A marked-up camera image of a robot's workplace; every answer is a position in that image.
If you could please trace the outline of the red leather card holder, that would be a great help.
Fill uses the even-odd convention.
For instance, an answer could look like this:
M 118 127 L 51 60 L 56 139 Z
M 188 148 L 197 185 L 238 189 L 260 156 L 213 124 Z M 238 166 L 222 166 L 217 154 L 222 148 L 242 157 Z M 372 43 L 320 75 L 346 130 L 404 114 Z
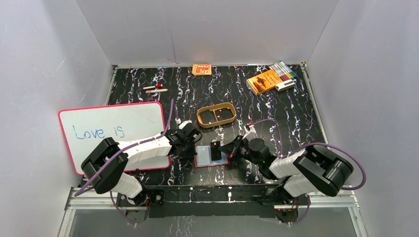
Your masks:
M 230 159 L 220 150 L 215 151 L 211 146 L 197 146 L 194 162 L 196 168 L 229 165 Z

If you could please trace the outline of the black VIP card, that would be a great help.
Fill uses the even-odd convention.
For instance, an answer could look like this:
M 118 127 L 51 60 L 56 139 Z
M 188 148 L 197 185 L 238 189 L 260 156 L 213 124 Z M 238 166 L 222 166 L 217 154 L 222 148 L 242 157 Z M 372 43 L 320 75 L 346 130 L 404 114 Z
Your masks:
M 210 144 L 210 154 L 211 161 L 218 161 L 222 159 L 221 151 L 219 150 L 221 146 L 220 141 L 211 142 Z
M 214 111 L 218 121 L 228 120 L 234 117 L 234 113 L 230 108 L 222 108 Z
M 211 124 L 216 122 L 216 117 L 213 111 L 206 110 L 200 113 L 200 118 L 203 124 Z

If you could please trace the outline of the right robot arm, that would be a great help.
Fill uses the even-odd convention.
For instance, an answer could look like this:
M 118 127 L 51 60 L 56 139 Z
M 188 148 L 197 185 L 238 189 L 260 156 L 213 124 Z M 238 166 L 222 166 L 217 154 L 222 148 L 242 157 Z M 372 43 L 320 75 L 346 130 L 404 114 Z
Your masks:
M 311 192 L 335 197 L 354 171 L 348 160 L 319 143 L 279 158 L 263 139 L 256 137 L 253 125 L 219 150 L 229 158 L 243 158 L 257 165 L 267 179 L 281 179 L 278 197 L 284 204 L 292 204 L 298 196 Z

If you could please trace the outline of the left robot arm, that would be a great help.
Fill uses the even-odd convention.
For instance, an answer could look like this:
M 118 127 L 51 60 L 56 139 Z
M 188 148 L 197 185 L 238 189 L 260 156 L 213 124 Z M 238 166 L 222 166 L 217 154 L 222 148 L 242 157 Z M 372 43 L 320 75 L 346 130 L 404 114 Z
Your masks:
M 90 189 L 97 194 L 116 192 L 135 205 L 143 205 L 148 197 L 147 188 L 142 181 L 128 175 L 125 168 L 157 157 L 194 156 L 195 144 L 201 138 L 201 132 L 190 121 L 182 122 L 178 128 L 166 127 L 146 139 L 117 142 L 105 138 L 82 162 L 87 182 L 76 194 L 79 196 Z

